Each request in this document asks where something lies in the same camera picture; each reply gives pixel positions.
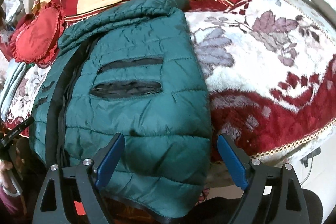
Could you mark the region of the person hand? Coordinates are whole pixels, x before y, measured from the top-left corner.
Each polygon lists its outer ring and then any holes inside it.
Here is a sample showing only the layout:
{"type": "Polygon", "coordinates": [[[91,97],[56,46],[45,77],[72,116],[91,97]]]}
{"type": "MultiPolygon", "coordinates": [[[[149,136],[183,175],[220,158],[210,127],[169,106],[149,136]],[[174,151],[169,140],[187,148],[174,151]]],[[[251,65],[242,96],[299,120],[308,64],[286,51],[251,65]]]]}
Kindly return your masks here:
{"type": "Polygon", "coordinates": [[[13,164],[8,161],[1,161],[0,170],[1,170],[1,184],[6,188],[10,193],[17,194],[17,190],[11,180],[9,172],[12,170],[13,164]]]}

